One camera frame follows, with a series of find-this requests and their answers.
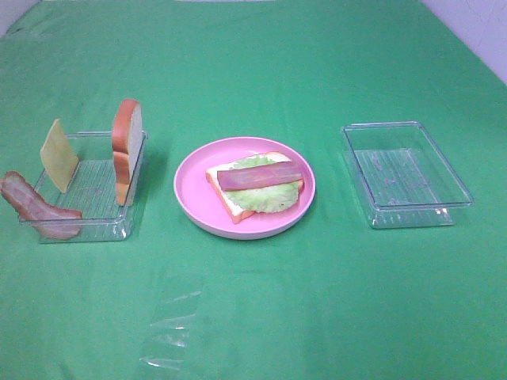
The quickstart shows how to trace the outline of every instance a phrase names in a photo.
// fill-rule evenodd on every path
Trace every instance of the bacon strip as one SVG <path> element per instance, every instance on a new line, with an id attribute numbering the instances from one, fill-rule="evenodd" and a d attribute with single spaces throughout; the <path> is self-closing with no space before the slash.
<path id="1" fill-rule="evenodd" d="M 217 179 L 221 189 L 228 192 L 299 181 L 303 174 L 294 161 L 282 161 L 253 168 L 219 170 Z"/>
<path id="2" fill-rule="evenodd" d="M 14 171 L 0 179 L 0 193 L 26 220 L 80 219 L 81 211 L 59 208 L 47 203 L 23 176 Z M 81 230 L 80 226 L 34 226 L 46 238 L 67 240 Z"/>

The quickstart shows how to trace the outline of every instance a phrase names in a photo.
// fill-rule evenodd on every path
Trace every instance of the cheese slice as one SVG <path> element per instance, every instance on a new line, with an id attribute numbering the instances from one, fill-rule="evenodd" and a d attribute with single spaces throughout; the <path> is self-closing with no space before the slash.
<path id="1" fill-rule="evenodd" d="M 40 160 L 48 176 L 61 192 L 67 192 L 78 167 L 78 155 L 72 150 L 59 119 L 55 119 L 40 148 Z"/>

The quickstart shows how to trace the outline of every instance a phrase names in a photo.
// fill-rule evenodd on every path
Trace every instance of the pink plate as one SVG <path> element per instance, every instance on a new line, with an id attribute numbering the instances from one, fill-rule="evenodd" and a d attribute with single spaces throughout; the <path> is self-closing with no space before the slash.
<path id="1" fill-rule="evenodd" d="M 304 188 L 298 203 L 282 212 L 257 213 L 234 224 L 206 181 L 206 170 L 270 151 L 281 152 L 301 165 Z M 187 216 L 206 231 L 230 239 L 262 239 L 285 231 L 303 217 L 314 199 L 315 177 L 303 156 L 281 142 L 260 137 L 231 137 L 210 142 L 183 160 L 174 175 L 174 193 Z"/>

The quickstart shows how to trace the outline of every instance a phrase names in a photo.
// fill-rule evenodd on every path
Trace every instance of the transparent plastic box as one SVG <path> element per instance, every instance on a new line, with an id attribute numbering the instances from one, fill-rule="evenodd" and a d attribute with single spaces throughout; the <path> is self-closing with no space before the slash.
<path id="1" fill-rule="evenodd" d="M 66 193 L 61 193 L 44 170 L 34 186 L 49 204 L 61 208 L 77 209 L 80 219 L 27 220 L 19 218 L 22 226 L 34 227 L 40 243 L 77 241 L 120 241 L 127 238 L 134 225 L 135 190 L 142 169 L 143 153 L 148 135 L 143 141 L 135 164 L 132 182 L 124 206 L 116 203 L 116 174 L 112 163 L 110 131 L 85 131 L 67 134 L 69 143 L 79 157 L 79 164 Z M 38 227 L 78 227 L 79 233 L 70 239 L 45 237 Z"/>
<path id="2" fill-rule="evenodd" d="M 416 121 L 342 128 L 346 158 L 373 228 L 449 226 L 473 204 L 451 164 Z"/>

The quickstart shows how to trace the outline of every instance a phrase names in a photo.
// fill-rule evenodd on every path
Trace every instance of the green tablecloth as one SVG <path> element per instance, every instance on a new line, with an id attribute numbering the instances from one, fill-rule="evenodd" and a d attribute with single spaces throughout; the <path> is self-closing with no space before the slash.
<path id="1" fill-rule="evenodd" d="M 0 202 L 0 378 L 507 378 L 507 88 L 421 3 L 40 2 L 0 40 L 0 172 L 34 183 L 54 118 L 107 131 L 125 97 L 150 133 L 128 240 L 41 245 Z M 455 226 L 366 223 L 339 129 L 393 120 L 421 121 L 475 196 Z M 275 237 L 216 237 L 174 196 L 191 151 L 238 135 L 314 169 Z M 189 289 L 183 362 L 139 372 Z"/>

